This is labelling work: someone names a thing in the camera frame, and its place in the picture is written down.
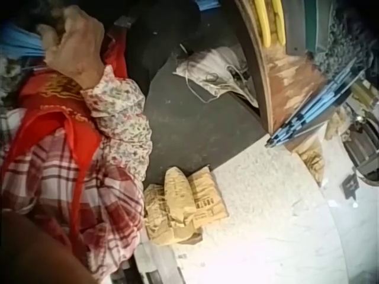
hand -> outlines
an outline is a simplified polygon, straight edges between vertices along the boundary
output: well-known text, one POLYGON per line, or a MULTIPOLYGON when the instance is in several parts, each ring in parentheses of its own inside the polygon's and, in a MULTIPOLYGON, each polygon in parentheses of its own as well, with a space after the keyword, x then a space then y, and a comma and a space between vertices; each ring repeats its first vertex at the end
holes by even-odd
POLYGON ((45 62, 75 80, 83 89, 96 86, 104 72, 100 48, 104 38, 104 27, 78 6, 63 10, 65 33, 61 41, 56 30, 48 25, 39 25, 45 49, 45 62))

gray floor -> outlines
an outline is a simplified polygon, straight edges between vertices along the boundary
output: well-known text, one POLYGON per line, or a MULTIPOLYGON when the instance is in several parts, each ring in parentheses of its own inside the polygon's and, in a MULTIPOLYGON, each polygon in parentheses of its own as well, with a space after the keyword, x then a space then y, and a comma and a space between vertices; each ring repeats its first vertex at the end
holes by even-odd
MULTIPOLYGON (((185 43, 194 51, 238 44, 220 10, 203 13, 198 34, 185 43)), ((145 185, 161 183, 170 166, 191 173, 206 164, 212 169, 258 141, 265 133, 257 119, 229 94, 209 104, 188 89, 172 72, 173 56, 155 77, 145 113, 153 130, 153 152, 145 185)), ((201 88, 196 90, 209 96, 201 88)))

yellow tool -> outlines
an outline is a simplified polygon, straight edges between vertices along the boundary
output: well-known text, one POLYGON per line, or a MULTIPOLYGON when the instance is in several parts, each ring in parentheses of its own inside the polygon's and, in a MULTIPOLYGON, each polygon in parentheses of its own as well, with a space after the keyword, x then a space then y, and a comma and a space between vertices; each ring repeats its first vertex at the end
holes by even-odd
POLYGON ((270 25, 268 23, 267 9, 265 0, 254 0, 256 13, 258 14, 258 20, 262 30, 262 41, 264 47, 270 47, 271 45, 271 32, 270 25))
POLYGON ((283 15, 283 7, 281 0, 271 0, 272 7, 275 12, 275 25, 277 26, 277 34, 279 43, 284 46, 285 45, 285 26, 284 26, 284 15, 283 15))

concrete floor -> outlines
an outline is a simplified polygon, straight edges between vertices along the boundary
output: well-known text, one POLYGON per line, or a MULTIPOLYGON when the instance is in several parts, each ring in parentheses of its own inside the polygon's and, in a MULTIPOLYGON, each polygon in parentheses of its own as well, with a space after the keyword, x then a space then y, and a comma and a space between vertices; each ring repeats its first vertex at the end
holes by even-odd
POLYGON ((338 139, 323 145, 322 189, 298 156, 266 140, 214 171, 230 217, 202 243, 173 246, 186 283, 372 283, 352 280, 378 271, 379 189, 360 183, 358 207, 345 200, 352 163, 338 139))

blue object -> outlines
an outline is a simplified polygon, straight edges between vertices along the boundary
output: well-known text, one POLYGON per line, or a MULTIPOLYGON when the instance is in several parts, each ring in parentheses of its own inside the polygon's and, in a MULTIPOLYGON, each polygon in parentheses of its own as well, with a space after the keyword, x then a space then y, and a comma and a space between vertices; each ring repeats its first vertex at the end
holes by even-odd
POLYGON ((200 11, 218 8, 220 6, 218 0, 196 0, 196 3, 199 5, 200 11))
POLYGON ((43 57, 41 37, 8 22, 0 30, 0 54, 14 59, 43 57))

